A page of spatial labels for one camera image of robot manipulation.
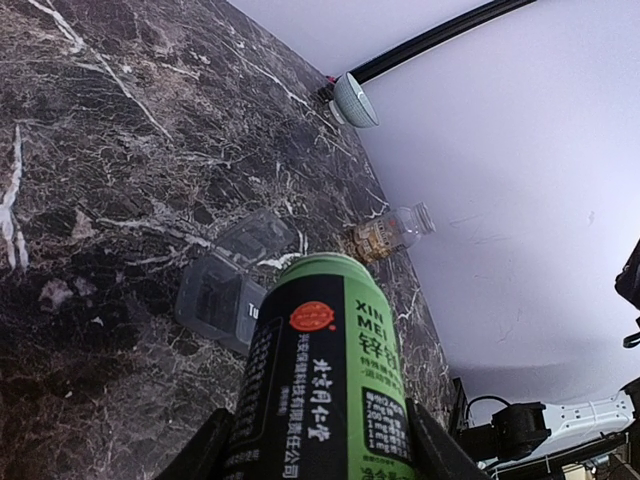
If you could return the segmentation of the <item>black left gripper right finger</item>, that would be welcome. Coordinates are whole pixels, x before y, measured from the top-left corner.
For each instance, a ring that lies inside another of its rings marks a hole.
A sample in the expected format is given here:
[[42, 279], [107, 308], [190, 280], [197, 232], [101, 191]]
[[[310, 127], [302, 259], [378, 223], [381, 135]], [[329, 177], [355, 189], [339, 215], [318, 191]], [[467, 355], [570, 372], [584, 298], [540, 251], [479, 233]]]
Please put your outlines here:
[[420, 403], [407, 398], [406, 407], [419, 479], [490, 479]]

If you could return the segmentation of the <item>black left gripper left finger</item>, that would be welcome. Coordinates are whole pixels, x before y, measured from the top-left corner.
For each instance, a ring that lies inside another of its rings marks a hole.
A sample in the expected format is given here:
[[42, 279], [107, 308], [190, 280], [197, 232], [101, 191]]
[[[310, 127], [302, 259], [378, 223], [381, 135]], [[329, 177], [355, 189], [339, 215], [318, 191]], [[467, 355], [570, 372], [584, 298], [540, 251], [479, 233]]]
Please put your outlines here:
[[156, 480], [220, 479], [233, 415], [216, 409]]

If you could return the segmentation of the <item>green pill bottle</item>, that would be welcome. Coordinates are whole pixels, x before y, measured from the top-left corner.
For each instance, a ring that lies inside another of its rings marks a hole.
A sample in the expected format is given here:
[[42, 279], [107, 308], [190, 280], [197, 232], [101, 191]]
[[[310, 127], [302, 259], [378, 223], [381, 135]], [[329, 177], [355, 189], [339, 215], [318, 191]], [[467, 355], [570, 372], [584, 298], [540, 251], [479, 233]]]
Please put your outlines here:
[[261, 304], [220, 477], [415, 475], [385, 295], [348, 256], [299, 259]]

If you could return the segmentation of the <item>grey weekly pill organizer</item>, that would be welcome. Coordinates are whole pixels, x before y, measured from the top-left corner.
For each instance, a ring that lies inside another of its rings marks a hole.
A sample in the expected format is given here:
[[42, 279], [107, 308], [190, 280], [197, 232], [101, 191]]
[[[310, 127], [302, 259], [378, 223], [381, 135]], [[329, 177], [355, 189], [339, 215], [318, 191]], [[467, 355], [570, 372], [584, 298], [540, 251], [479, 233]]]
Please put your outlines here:
[[250, 270], [293, 241], [277, 215], [259, 209], [214, 241], [213, 252], [184, 270], [175, 303], [176, 322], [246, 356], [266, 289]]

